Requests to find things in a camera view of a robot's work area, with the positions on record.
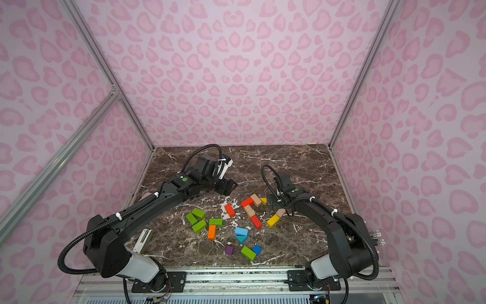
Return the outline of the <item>tan block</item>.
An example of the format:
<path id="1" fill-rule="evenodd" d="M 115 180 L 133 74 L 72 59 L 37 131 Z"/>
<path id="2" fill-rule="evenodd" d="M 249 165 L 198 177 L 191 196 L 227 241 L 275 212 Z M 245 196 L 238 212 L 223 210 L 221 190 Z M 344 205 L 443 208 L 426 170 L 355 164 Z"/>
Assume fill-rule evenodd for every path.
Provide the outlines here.
<path id="1" fill-rule="evenodd" d="M 253 210 L 253 208 L 250 205 L 246 205 L 244 207 L 244 211 L 246 212 L 246 214 L 248 215 L 249 218 L 252 218 L 256 215 L 255 211 Z"/>
<path id="2" fill-rule="evenodd" d="M 277 212 L 276 212 L 276 215 L 279 217 L 279 218 L 282 218 L 284 215 L 286 214 L 286 210 L 284 208 L 281 208 L 279 209 Z"/>
<path id="3" fill-rule="evenodd" d="M 256 194 L 253 194 L 251 196 L 251 199 L 253 200 L 253 203 L 254 203 L 255 206 L 260 206 L 260 205 L 263 204 L 261 198 L 258 195 L 256 195 Z"/>

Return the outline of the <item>blue small block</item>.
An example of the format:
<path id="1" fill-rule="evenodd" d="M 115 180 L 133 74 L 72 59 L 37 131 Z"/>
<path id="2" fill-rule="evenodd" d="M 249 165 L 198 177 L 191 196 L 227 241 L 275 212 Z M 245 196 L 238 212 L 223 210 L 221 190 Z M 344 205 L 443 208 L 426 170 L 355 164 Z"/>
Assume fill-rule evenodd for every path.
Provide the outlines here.
<path id="1" fill-rule="evenodd" d="M 259 246 L 259 245 L 255 245 L 253 247 L 253 252 L 256 254 L 256 255 L 259 255 L 261 252 L 262 252 L 262 248 Z"/>

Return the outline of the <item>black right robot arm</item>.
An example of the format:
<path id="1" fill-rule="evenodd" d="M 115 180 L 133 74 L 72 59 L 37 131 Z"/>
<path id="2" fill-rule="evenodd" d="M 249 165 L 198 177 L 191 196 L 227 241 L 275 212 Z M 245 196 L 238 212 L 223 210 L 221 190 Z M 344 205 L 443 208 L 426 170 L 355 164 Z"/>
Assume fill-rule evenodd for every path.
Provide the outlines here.
<path id="1" fill-rule="evenodd" d="M 316 284 L 331 277 L 352 276 L 372 281 L 379 274 L 379 256 L 364 220 L 358 214 L 346 215 L 302 187 L 297 187 L 288 174 L 280 174 L 264 164 L 261 176 L 270 194 L 267 201 L 287 215 L 299 213 L 313 221 L 326 235 L 327 254 L 305 266 L 307 283 Z"/>

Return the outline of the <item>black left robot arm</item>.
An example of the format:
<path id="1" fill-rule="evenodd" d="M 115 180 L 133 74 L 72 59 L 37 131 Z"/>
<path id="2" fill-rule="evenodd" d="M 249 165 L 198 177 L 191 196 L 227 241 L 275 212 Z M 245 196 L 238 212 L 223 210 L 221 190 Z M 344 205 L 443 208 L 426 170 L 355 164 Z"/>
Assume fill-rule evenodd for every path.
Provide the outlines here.
<path id="1" fill-rule="evenodd" d="M 152 291 L 161 291 L 168 284 L 167 271 L 162 264 L 128 249 L 125 244 L 163 212 L 186 200 L 209 191 L 229 196 L 235 190 L 237 183 L 225 178 L 233 160 L 223 154 L 219 145 L 213 147 L 218 150 L 217 157 L 204 152 L 210 148 L 206 145 L 191 155 L 197 159 L 192 167 L 184 162 L 182 169 L 162 182 L 153 194 L 106 218 L 100 215 L 91 218 L 86 232 L 69 242 L 59 254 L 60 271 L 71 275 L 98 273 L 103 278 L 118 276 L 145 284 Z M 73 269 L 65 262 L 68 252 L 80 242 L 83 253 L 93 265 L 91 269 Z"/>

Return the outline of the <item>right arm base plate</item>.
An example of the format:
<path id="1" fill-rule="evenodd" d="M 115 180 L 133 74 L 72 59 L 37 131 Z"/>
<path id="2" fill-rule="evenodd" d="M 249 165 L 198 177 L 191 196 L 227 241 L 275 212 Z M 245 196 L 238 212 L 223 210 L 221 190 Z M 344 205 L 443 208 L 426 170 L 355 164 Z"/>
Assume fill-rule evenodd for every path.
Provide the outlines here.
<path id="1" fill-rule="evenodd" d="M 338 279 L 329 277 L 319 279 L 312 275 L 309 269 L 287 271 L 287 279 L 284 281 L 290 291 L 340 291 L 341 285 Z"/>

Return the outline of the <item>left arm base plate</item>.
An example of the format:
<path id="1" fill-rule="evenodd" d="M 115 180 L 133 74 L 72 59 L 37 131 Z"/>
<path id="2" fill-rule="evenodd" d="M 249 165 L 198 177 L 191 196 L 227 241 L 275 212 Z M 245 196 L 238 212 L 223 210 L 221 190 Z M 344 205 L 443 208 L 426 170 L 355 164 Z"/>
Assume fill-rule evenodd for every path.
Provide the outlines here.
<path id="1" fill-rule="evenodd" d="M 132 293 L 182 293 L 187 279 L 187 272 L 167 272 L 165 278 L 157 279 L 157 286 L 141 281 L 135 281 L 132 285 Z"/>

